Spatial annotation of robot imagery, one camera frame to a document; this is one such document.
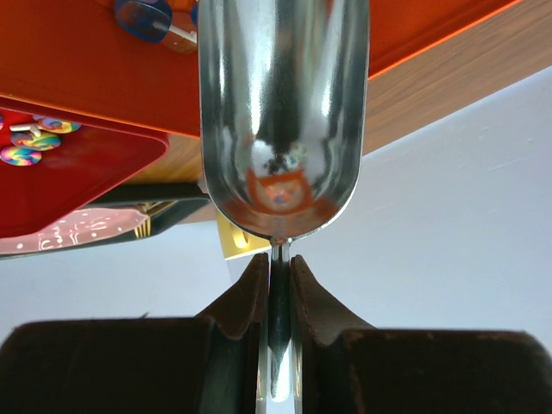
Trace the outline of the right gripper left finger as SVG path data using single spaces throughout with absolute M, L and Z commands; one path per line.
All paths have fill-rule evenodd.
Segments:
M 267 411 L 269 260 L 256 254 L 241 277 L 199 316 L 211 322 L 200 413 Z

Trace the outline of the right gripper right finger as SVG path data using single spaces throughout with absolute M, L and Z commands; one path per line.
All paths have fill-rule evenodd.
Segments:
M 373 325 L 325 289 L 299 254 L 292 258 L 290 283 L 295 412 L 359 413 L 358 381 L 342 333 Z

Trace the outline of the black tray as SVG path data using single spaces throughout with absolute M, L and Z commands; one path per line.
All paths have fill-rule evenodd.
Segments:
M 2 239 L 1 259 L 151 238 L 209 203 L 209 196 L 195 184 L 125 185 L 37 233 Z

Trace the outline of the red lollipop tin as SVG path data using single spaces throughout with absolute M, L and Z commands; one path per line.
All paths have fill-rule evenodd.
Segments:
M 43 115 L 80 124 L 33 166 L 1 165 L 1 236 L 34 233 L 140 172 L 169 148 L 164 132 L 1 100 L 6 123 Z

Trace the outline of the metal scoop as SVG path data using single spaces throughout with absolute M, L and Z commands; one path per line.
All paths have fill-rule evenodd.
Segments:
M 269 241 L 268 394 L 293 366 L 290 246 L 335 221 L 358 182 L 370 48 L 367 1 L 202 1 L 204 180 L 236 227 Z

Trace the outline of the orange candy tin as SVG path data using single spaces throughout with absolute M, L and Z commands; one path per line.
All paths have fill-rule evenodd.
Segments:
M 507 1 L 373 1 L 369 75 L 376 78 L 508 9 Z M 1 94 L 31 110 L 64 110 L 198 136 L 198 58 L 136 39 L 110 1 L 4 1 Z

